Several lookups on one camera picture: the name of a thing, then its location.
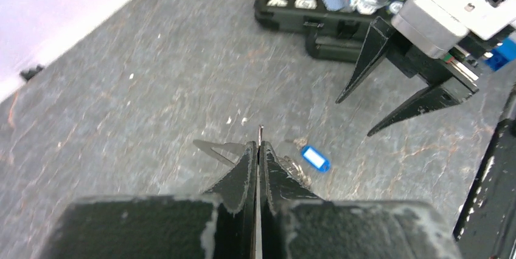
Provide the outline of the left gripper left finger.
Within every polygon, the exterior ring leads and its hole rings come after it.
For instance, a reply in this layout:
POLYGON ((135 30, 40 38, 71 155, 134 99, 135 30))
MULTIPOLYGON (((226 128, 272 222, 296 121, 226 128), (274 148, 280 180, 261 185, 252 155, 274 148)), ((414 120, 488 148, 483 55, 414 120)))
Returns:
POLYGON ((90 196, 59 217, 42 258, 254 258, 258 147, 201 194, 90 196))

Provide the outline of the blue key tag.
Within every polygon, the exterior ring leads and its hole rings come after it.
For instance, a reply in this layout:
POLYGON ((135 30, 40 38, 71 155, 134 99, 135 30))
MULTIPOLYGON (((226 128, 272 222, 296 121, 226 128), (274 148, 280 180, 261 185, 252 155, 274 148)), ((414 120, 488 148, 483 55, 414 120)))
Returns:
POLYGON ((301 149, 301 156, 319 172, 324 173, 330 170, 330 161, 310 145, 301 149))

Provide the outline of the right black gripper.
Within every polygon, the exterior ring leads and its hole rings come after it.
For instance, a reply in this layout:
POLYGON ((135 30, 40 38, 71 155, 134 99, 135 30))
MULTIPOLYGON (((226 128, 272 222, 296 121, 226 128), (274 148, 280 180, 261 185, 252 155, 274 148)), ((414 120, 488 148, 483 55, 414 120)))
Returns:
POLYGON ((475 80, 460 68, 457 58, 447 60, 426 56, 413 43, 382 17, 376 17, 369 27, 355 69, 346 87, 335 103, 343 102, 385 58, 390 48, 389 60, 407 77, 419 77, 428 87, 416 92, 399 107, 378 122, 368 133, 371 137, 397 122, 429 112, 458 105, 479 91, 475 80))

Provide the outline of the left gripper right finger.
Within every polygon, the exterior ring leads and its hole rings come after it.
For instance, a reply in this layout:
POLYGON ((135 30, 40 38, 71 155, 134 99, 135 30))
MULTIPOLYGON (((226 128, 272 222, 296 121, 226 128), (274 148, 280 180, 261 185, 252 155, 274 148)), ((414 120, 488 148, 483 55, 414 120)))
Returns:
POLYGON ((461 258, 444 219, 420 201, 326 201, 259 154, 264 258, 461 258))

